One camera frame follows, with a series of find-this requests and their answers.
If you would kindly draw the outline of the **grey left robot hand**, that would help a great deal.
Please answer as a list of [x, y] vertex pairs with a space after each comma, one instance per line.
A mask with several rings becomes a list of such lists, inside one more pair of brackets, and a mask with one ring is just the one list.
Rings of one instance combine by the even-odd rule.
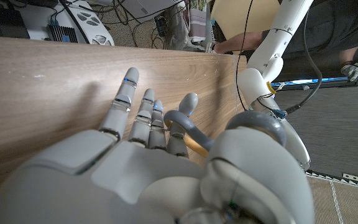
[[280, 123], [287, 137], [285, 149], [298, 161], [303, 171], [307, 171], [310, 168], [311, 159], [306, 146], [293, 126], [286, 119], [281, 119]]

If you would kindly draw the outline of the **person hand in grey glove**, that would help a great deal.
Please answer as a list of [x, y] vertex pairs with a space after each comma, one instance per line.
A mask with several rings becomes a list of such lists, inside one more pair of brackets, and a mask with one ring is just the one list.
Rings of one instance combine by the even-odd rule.
[[356, 81], [358, 79], [358, 62], [346, 62], [341, 68], [341, 73], [347, 77], [349, 82]]

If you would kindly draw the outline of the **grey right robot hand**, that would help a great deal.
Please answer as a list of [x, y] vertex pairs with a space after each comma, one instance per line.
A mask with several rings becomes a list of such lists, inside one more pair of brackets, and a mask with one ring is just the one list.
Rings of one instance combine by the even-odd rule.
[[313, 194], [273, 116], [234, 115], [217, 139], [190, 120], [196, 96], [162, 111], [128, 69], [97, 130], [35, 155], [0, 186], [0, 223], [314, 223]]

